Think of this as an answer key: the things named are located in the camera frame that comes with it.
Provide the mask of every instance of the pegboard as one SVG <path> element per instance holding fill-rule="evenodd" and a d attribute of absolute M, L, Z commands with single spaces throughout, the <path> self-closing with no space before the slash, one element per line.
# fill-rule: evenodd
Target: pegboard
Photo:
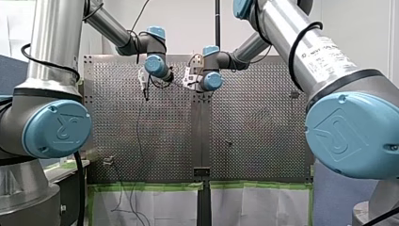
<path fill-rule="evenodd" d="M 151 87 L 146 102 L 137 78 L 145 58 L 136 65 L 136 57 L 85 56 L 85 104 L 93 119 L 91 184 L 192 181 L 191 95 L 178 84 L 188 59 L 168 56 L 176 83 Z M 105 165 L 111 156 L 114 164 Z"/>
<path fill-rule="evenodd" d="M 180 87 L 189 58 L 168 56 L 177 84 L 152 87 L 144 102 L 135 57 L 86 56 L 89 182 L 192 182 L 194 167 L 210 167 L 211 180 L 310 182 L 307 97 L 282 59 L 268 56 L 243 72 L 222 71 L 222 89 L 205 102 L 209 96 L 199 99 Z M 115 167 L 103 163 L 110 156 Z"/>
<path fill-rule="evenodd" d="M 294 86 L 282 59 L 268 56 L 223 76 L 211 105 L 211 180 L 309 182 L 307 97 Z"/>

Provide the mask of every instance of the blue joint cap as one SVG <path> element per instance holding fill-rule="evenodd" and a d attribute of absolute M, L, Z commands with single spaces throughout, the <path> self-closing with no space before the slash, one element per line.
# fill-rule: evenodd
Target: blue joint cap
<path fill-rule="evenodd" d="M 165 29 L 160 26 L 149 26 L 147 32 L 163 40 L 166 39 Z"/>
<path fill-rule="evenodd" d="M 220 73 L 208 73 L 203 78 L 203 87 L 206 91 L 215 91 L 223 85 L 223 79 Z"/>
<path fill-rule="evenodd" d="M 399 108 L 361 92 L 318 101 L 306 119 L 314 155 L 347 177 L 385 180 L 399 175 Z"/>
<path fill-rule="evenodd" d="M 220 52 L 219 47 L 215 46 L 215 45 L 208 45 L 205 48 L 203 48 L 203 50 L 202 50 L 202 54 L 204 57 L 207 57 L 209 55 L 219 53 L 219 52 Z"/>
<path fill-rule="evenodd" d="M 148 56 L 144 64 L 146 71 L 157 78 L 163 78 L 168 72 L 168 67 L 165 61 L 157 55 Z"/>
<path fill-rule="evenodd" d="M 236 18 L 246 20 L 249 16 L 251 5 L 252 0 L 234 0 L 232 12 Z"/>
<path fill-rule="evenodd" d="M 91 117 L 83 105 L 71 100 L 54 101 L 29 119 L 22 143 L 33 157 L 66 157 L 79 151 L 90 129 Z"/>

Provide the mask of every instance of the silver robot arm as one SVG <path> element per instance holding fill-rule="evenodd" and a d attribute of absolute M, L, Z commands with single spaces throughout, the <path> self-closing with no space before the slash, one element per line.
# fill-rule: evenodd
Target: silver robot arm
<path fill-rule="evenodd" d="M 322 34 L 305 13 L 312 0 L 298 2 L 303 10 L 290 0 L 234 0 L 234 15 L 273 44 L 309 97 L 305 134 L 314 155 L 341 175 L 382 180 L 371 201 L 355 207 L 353 225 L 397 225 L 399 89 Z M 253 57 L 260 37 L 237 57 Z"/>
<path fill-rule="evenodd" d="M 309 14 L 311 12 L 312 1 L 300 1 L 298 6 L 300 10 Z M 245 13 L 250 13 L 250 11 L 251 8 L 247 8 Z M 246 70 L 249 67 L 250 61 L 268 48 L 270 44 L 270 41 L 265 42 L 260 34 L 255 32 L 232 53 L 221 52 L 214 45 L 206 46 L 202 53 L 204 65 L 203 79 L 201 77 L 199 81 L 200 90 L 215 91 L 219 89 L 223 84 L 220 70 Z"/>
<path fill-rule="evenodd" d="M 84 8 L 83 0 L 36 2 L 26 80 L 12 96 L 0 98 L 1 226 L 60 224 L 59 187 L 48 183 L 37 159 L 76 153 L 90 133 L 91 117 L 76 88 L 84 15 L 121 55 L 147 54 L 149 74 L 173 79 L 162 28 L 131 36 L 103 5 L 92 1 L 85 13 Z"/>

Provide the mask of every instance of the metal frame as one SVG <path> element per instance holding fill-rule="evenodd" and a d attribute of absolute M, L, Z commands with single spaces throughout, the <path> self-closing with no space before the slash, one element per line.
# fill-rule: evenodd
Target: metal frame
<path fill-rule="evenodd" d="M 176 62 L 187 62 L 187 60 L 190 58 L 190 56 L 168 56 L 168 62 L 173 63 Z M 94 83 L 93 83 L 93 63 L 96 60 L 101 60 L 101 61 L 107 61 L 110 60 L 112 62 L 118 62 L 118 63 L 127 63 L 127 62 L 135 62 L 136 57 L 131 56 L 131 57 L 122 57 L 122 56 L 85 56 L 85 105 L 87 106 L 88 110 L 92 112 L 93 109 L 93 102 L 95 100 L 95 96 L 93 94 L 93 89 L 94 89 Z M 260 63 L 260 65 L 265 64 L 266 67 L 268 64 L 279 64 L 279 67 L 285 67 L 285 63 L 281 60 L 280 57 L 278 56 L 268 56 L 264 61 Z M 240 75 L 245 75 L 245 72 L 237 72 Z M 289 75 L 288 75 L 288 70 L 285 71 L 279 71 L 281 73 L 281 76 L 286 76 L 286 78 L 283 78 L 283 80 L 287 80 L 287 86 L 292 86 L 291 82 L 289 81 Z M 229 79 L 229 76 L 232 76 L 230 72 L 227 71 L 222 71 L 223 76 L 225 76 L 226 79 Z M 265 83 L 267 83 L 267 77 L 265 78 L 260 78 L 262 79 Z M 132 89 L 139 89 L 138 86 L 138 81 L 137 81 L 137 87 L 132 87 Z M 297 95 L 295 93 L 296 89 L 294 86 L 292 86 L 291 89 L 285 89 L 286 95 Z M 215 163 L 212 160 L 212 155 L 211 155 L 211 150 L 212 150 L 212 144 L 210 143 L 210 140 L 212 140 L 212 137 L 214 136 L 213 134 L 213 110 L 215 110 L 215 107 L 217 107 L 218 102 L 220 101 L 220 98 L 217 95 L 217 93 L 212 97 L 212 99 L 207 100 L 211 97 L 211 93 L 205 93 L 205 94 L 197 94 L 194 92 L 191 92 L 189 94 L 189 98 L 185 101 L 190 103 L 190 111 L 191 111 L 191 154 L 192 154 L 192 178 L 188 178 L 186 181 L 178 180 L 178 181 L 172 181 L 172 180 L 161 180 L 161 181 L 151 181 L 151 182 L 162 182 L 162 183 L 172 183 L 172 182 L 203 182 L 203 190 L 199 191 L 199 197 L 198 197 L 198 225 L 199 226 L 209 226 L 212 225 L 212 213 L 211 213 L 211 189 L 210 189 L 210 180 L 224 180 L 223 178 L 216 178 L 213 177 L 213 172 L 212 172 L 212 165 Z M 303 114 L 305 115 L 305 103 L 306 103 L 306 97 L 303 95 L 301 97 L 301 101 L 303 101 L 304 105 L 303 108 L 301 108 L 302 112 L 299 112 L 298 114 Z M 85 147 L 85 150 L 87 150 L 87 154 L 90 159 L 94 160 L 101 160 L 96 156 L 96 150 L 93 145 L 93 137 L 90 137 L 88 145 Z M 250 178 L 225 178 L 226 180 L 260 180 L 260 181 L 274 181 L 274 182 L 287 182 L 287 183 L 310 183 L 311 182 L 311 164 L 313 162 L 313 157 L 311 155 L 311 152 L 309 148 L 305 151 L 306 156 L 305 157 L 305 167 L 304 167 L 304 172 L 303 172 L 303 177 L 295 177 L 295 178 L 277 178 L 277 177 L 250 177 Z M 111 177 L 117 177 L 118 175 L 115 174 L 114 172 L 110 171 L 109 176 Z"/>

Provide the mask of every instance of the wire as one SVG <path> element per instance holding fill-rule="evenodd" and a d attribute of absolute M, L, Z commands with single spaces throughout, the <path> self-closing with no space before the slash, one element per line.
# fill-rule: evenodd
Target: wire
<path fill-rule="evenodd" d="M 137 58 L 136 58 L 136 64 L 140 62 L 140 49 L 141 49 L 141 41 L 140 38 L 138 37 L 137 33 L 134 30 L 127 30 L 129 32 L 129 35 L 133 35 L 133 47 L 135 47 L 136 53 L 137 53 Z"/>
<path fill-rule="evenodd" d="M 82 164 L 82 158 L 80 157 L 80 153 L 76 152 L 73 154 L 73 156 L 76 161 L 77 173 L 79 177 L 79 216 L 76 225 L 83 226 L 85 221 L 85 208 L 86 208 L 85 173 L 83 171 L 83 164 Z"/>
<path fill-rule="evenodd" d="M 259 62 L 261 62 L 262 60 L 264 60 L 264 59 L 269 55 L 270 51 L 272 50 L 272 47 L 273 47 L 273 46 L 270 45 L 270 46 L 269 46 L 269 49 L 267 50 L 267 52 L 266 52 L 266 54 L 265 54 L 264 56 L 262 56 L 261 58 L 255 60 L 255 61 L 249 62 L 249 64 L 256 64 L 256 63 L 259 63 Z"/>
<path fill-rule="evenodd" d="M 100 10 L 102 7 L 104 6 L 104 3 L 101 3 L 98 7 L 96 7 L 92 12 L 90 12 L 90 14 L 86 14 L 85 17 L 83 18 L 83 22 L 87 22 L 88 19 L 90 19 L 90 17 L 92 17 L 94 14 L 96 14 L 96 12 L 98 10 Z"/>
<path fill-rule="evenodd" d="M 147 0 L 146 3 L 144 3 L 143 8 L 141 8 L 141 11 L 140 11 L 140 13 L 139 13 L 138 16 L 137 16 L 137 19 L 136 19 L 136 21 L 135 21 L 135 24 L 133 24 L 132 30 L 135 30 L 135 27 L 136 27 L 136 25 L 137 25 L 137 23 L 138 23 L 138 20 L 140 20 L 140 17 L 141 17 L 141 15 L 143 14 L 144 9 L 146 8 L 147 4 L 149 4 L 149 2 L 150 2 L 150 0 Z"/>
<path fill-rule="evenodd" d="M 30 56 L 29 54 L 26 53 L 25 50 L 26 50 L 27 48 L 30 48 L 30 43 L 24 45 L 24 46 L 21 48 L 21 52 L 23 53 L 23 55 L 24 55 L 26 58 L 28 58 L 28 59 L 30 59 L 30 60 L 36 62 L 36 63 L 39 63 L 39 64 L 41 64 L 41 65 L 44 65 L 44 66 L 46 66 L 46 67 L 57 68 L 57 69 L 60 69 L 60 70 L 64 70 L 64 71 L 73 73 L 74 76 L 75 76 L 76 82 L 78 82 L 78 81 L 80 80 L 80 74 L 79 74 L 79 72 L 78 72 L 77 70 L 75 70 L 75 69 L 73 69 L 73 68 L 66 67 L 66 66 L 61 66 L 61 65 L 58 65 L 58 64 L 55 64 L 55 63 L 51 63 L 51 62 L 47 62 L 47 61 L 35 59 L 35 58 L 33 58 L 32 56 Z"/>
<path fill-rule="evenodd" d="M 204 98 L 201 98 L 201 97 L 199 97 L 199 99 L 202 100 L 202 101 L 210 101 L 212 99 L 212 97 L 214 97 L 214 93 L 215 92 L 213 91 L 211 93 L 211 95 L 207 99 L 204 99 Z"/>
<path fill-rule="evenodd" d="M 390 217 L 392 217 L 392 216 L 394 216 L 394 215 L 397 215 L 397 214 L 399 214 L 399 207 L 396 207 L 396 208 L 394 208 L 394 209 L 388 211 L 387 213 L 385 213 L 385 214 L 379 216 L 378 218 L 375 218 L 375 219 L 371 220 L 370 222 L 364 224 L 363 226 L 373 226 L 373 225 L 376 225 L 377 223 L 379 223 L 379 222 L 381 222 L 381 221 L 383 221 L 383 220 L 385 220 L 385 219 L 387 219 L 387 218 L 390 218 Z"/>
<path fill-rule="evenodd" d="M 261 25 L 259 24 L 259 10 L 261 10 L 261 8 L 259 7 L 259 0 L 255 0 L 255 23 L 256 23 L 256 29 L 258 30 L 259 36 L 261 37 L 261 39 L 266 42 L 269 45 L 273 45 L 272 42 L 270 40 L 268 40 L 262 33 L 261 30 Z"/>
<path fill-rule="evenodd" d="M 295 86 L 301 91 L 303 91 L 303 89 L 302 89 L 302 87 L 300 87 L 300 85 L 297 82 L 296 77 L 295 77 L 295 70 L 294 70 L 295 52 L 296 52 L 296 48 L 298 47 L 298 45 L 302 41 L 302 39 L 305 37 L 305 35 L 309 31 L 316 29 L 316 28 L 323 30 L 323 24 L 321 22 L 313 22 L 313 23 L 309 24 L 301 32 L 299 32 L 298 36 L 296 37 L 296 40 L 293 43 L 293 47 L 291 48 L 290 55 L 288 57 L 288 69 L 290 71 L 291 80 L 293 80 Z"/>
<path fill-rule="evenodd" d="M 11 102 L 12 102 L 12 97 L 4 98 L 4 99 L 0 100 L 0 106 L 7 105 L 7 104 L 9 104 Z"/>
<path fill-rule="evenodd" d="M 137 116 L 137 121 L 136 121 L 136 136 L 137 136 L 137 143 L 138 143 L 138 149 L 139 149 L 139 153 L 140 153 L 140 158 L 141 158 L 141 160 L 142 160 L 142 162 L 141 162 L 142 167 L 143 167 L 144 164 L 145 164 L 145 160 L 144 160 L 144 153 L 143 153 L 143 151 L 142 151 L 142 146 L 141 146 L 141 140 L 140 140 L 140 134 L 139 134 L 139 124 L 140 124 L 141 111 L 142 111 L 142 108 L 144 107 L 144 104 L 145 104 L 146 102 L 147 102 L 147 100 L 142 100 L 142 101 L 141 101 L 140 108 L 138 109 L 138 116 Z M 119 197 L 118 205 L 117 205 L 113 210 L 111 210 L 111 212 L 133 213 L 134 215 L 136 215 L 136 217 L 137 217 L 137 219 L 140 221 L 140 223 L 141 223 L 143 226 L 146 226 L 146 224 L 144 224 L 143 219 L 140 217 L 140 216 L 142 216 L 142 217 L 144 217 L 144 219 L 146 219 L 148 225 L 151 226 L 150 221 L 149 221 L 149 219 L 147 218 L 147 216 L 144 215 L 143 213 L 140 213 L 140 212 L 138 212 L 138 211 L 135 211 L 135 208 L 133 207 L 133 204 L 132 204 L 133 191 L 134 191 L 133 189 L 131 190 L 130 195 L 129 195 L 129 205 L 130 205 L 131 211 L 119 210 L 119 209 L 118 209 L 118 208 L 120 207 L 121 203 L 122 203 L 123 181 L 122 181 L 122 179 L 121 179 L 121 175 L 120 175 L 119 169 L 117 168 L 117 166 L 116 166 L 115 164 L 114 164 L 113 166 L 114 166 L 114 169 L 115 169 L 115 171 L 116 171 L 116 173 L 117 173 L 117 175 L 118 175 L 118 177 L 119 177 L 119 180 L 120 180 L 120 197 Z"/>
<path fill-rule="evenodd" d="M 157 87 L 157 88 L 159 88 L 159 89 L 165 89 L 165 88 L 168 88 L 168 87 L 170 87 L 170 85 L 172 84 L 171 82 L 169 82 L 169 83 L 167 83 L 165 86 L 160 86 L 160 85 L 156 85 L 156 83 L 154 83 L 153 82 L 153 80 L 152 80 L 152 77 L 150 76 L 150 81 L 151 81 L 151 83 L 155 86 L 155 87 Z"/>
<path fill-rule="evenodd" d="M 136 218 L 141 222 L 141 224 L 142 224 L 143 226 L 145 226 L 143 219 L 139 216 L 139 215 L 141 215 L 141 216 L 143 216 L 143 217 L 146 219 L 148 225 L 151 226 L 150 221 L 149 221 L 149 219 L 147 218 L 147 216 L 145 216 L 144 214 L 142 214 L 142 213 L 140 213 L 140 212 L 138 212 L 138 211 L 135 211 L 135 209 L 134 209 L 133 206 L 132 206 L 132 201 L 131 201 L 130 198 L 129 198 L 129 201 L 130 201 L 131 211 L 128 211 L 128 210 L 120 210 L 120 209 L 118 209 L 118 208 L 120 207 L 120 205 L 122 204 L 122 195 L 123 195 L 123 188 L 124 188 L 124 185 L 123 185 L 123 181 L 122 181 L 122 179 L 121 179 L 120 171 L 119 171 L 117 165 L 113 164 L 112 166 L 114 167 L 115 172 L 117 173 L 118 178 L 119 178 L 119 180 L 120 180 L 120 197 L 119 197 L 119 202 L 118 202 L 117 206 L 116 206 L 114 209 L 112 209 L 111 212 L 122 212 L 122 213 L 134 214 L 134 215 L 136 215 Z"/>
<path fill-rule="evenodd" d="M 90 0 L 85 0 L 85 9 L 83 10 L 83 17 L 90 13 Z"/>

